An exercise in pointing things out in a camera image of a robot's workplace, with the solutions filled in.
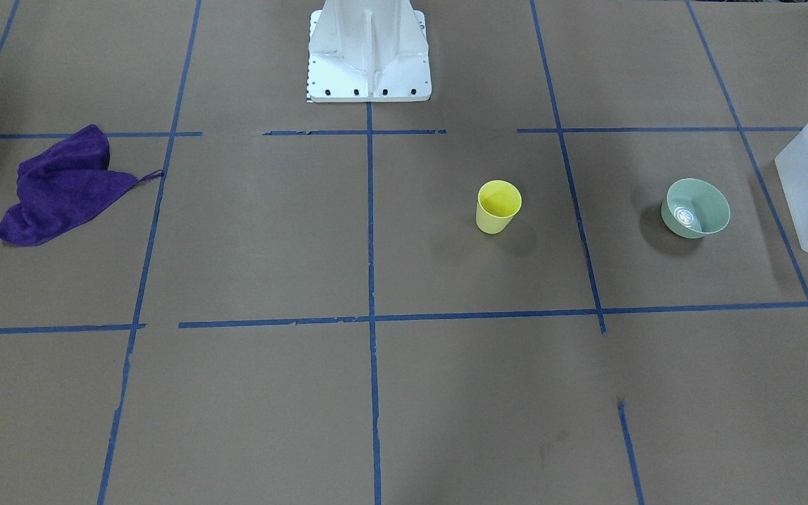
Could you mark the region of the yellow plastic cup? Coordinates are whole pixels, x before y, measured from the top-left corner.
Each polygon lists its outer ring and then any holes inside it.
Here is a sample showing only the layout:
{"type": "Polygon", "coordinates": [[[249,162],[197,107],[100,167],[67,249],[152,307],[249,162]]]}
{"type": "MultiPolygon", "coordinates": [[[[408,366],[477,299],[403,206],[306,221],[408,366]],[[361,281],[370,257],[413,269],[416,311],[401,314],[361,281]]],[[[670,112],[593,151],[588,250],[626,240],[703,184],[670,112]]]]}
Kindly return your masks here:
{"type": "Polygon", "coordinates": [[[523,198],[519,189],[507,181],[488,181],[477,195],[476,226],[486,234],[498,234],[507,227],[520,208],[523,198]]]}

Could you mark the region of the purple cloth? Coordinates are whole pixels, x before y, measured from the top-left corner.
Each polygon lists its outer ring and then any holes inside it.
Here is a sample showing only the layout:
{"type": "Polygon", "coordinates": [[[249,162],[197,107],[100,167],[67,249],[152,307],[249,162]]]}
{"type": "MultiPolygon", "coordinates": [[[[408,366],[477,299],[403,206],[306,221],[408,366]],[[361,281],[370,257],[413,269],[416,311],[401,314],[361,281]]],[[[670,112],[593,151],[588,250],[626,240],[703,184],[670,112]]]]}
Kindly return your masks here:
{"type": "Polygon", "coordinates": [[[110,170],[110,143],[90,124],[18,166],[18,202],[4,212],[0,240],[16,247],[47,243],[92,221],[135,187],[163,177],[110,170]]]}

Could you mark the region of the green ceramic bowl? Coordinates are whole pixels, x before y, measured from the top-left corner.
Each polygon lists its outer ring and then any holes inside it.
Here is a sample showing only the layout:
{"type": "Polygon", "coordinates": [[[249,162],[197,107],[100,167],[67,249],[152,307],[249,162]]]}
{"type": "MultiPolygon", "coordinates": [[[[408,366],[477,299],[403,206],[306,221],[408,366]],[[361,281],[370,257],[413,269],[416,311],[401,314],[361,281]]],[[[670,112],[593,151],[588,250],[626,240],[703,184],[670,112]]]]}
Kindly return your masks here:
{"type": "Polygon", "coordinates": [[[686,239],[718,234],[731,220],[727,198],[714,185],[696,178],[674,182],[667,189],[660,212],[665,227],[686,239]]]}

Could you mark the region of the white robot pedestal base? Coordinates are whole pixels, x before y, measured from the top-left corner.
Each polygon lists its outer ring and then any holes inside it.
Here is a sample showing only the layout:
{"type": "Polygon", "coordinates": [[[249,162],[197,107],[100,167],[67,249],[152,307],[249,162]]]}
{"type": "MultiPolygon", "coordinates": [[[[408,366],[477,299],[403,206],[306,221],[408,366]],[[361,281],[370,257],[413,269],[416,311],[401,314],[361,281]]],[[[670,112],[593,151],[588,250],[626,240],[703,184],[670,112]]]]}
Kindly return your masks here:
{"type": "Polygon", "coordinates": [[[426,16],[410,1],[326,1],[310,15],[306,100],[426,102],[426,16]]]}

